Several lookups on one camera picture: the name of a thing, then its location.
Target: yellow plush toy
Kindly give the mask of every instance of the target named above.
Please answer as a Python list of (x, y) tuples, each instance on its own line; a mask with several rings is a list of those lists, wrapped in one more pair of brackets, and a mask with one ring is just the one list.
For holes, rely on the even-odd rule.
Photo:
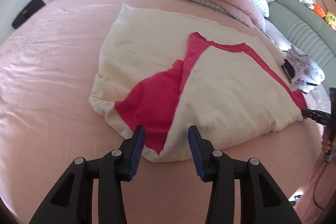
[(331, 13), (327, 12), (324, 20), (331, 26), (336, 26), (336, 17)]

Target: toy on shelf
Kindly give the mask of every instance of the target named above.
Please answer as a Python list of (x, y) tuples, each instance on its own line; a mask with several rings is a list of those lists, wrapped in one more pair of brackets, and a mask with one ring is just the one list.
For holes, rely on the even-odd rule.
[(315, 13), (317, 13), (317, 15), (321, 18), (324, 18), (326, 15), (326, 12), (323, 10), (323, 8), (319, 5), (315, 5), (314, 6), (314, 10)]
[(335, 30), (336, 28), (336, 17), (331, 12), (327, 12), (324, 20)]

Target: screw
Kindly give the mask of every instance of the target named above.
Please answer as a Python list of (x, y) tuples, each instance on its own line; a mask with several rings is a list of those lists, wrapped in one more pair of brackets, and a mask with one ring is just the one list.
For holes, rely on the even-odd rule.
[(121, 151), (119, 149), (113, 150), (112, 151), (112, 156), (118, 157), (121, 155)]
[(253, 165), (258, 165), (259, 160), (255, 159), (255, 158), (252, 158), (252, 159), (250, 159), (250, 163), (253, 164)]
[(215, 157), (220, 157), (221, 155), (223, 155), (223, 152), (220, 151), (220, 150), (214, 150), (212, 152), (212, 154), (215, 156)]
[(82, 164), (84, 162), (84, 159), (79, 157), (75, 159), (75, 164)]

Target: black bag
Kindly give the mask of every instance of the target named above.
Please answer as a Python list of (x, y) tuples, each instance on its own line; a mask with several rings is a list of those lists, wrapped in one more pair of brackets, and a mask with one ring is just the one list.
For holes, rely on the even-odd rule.
[(18, 27), (20, 27), (24, 22), (27, 21), (28, 18), (30, 18), (34, 13), (36, 13), (38, 10), (40, 10), (44, 6), (43, 0), (32, 0), (27, 4), (26, 7), (23, 8), (23, 10), (18, 14), (16, 19), (14, 19), (12, 23), (12, 27), (16, 30)]

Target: pink bed sheet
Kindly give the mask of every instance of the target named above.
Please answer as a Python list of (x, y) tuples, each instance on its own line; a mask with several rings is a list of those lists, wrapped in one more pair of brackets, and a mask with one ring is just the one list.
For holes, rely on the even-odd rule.
[[(0, 49), (0, 196), (20, 223), (29, 222), (76, 157), (102, 157), (123, 140), (89, 102), (101, 44), (123, 3), (217, 21), (258, 36), (278, 64), (283, 59), (261, 32), (187, 0), (57, 0), (45, 6)], [(224, 151), (239, 160), (260, 159), (290, 196), (320, 149), (319, 130), (306, 119)], [(130, 224), (205, 222), (211, 183), (199, 180), (191, 160), (142, 158), (137, 176), (122, 187)], [(97, 224), (96, 202), (93, 211)]]

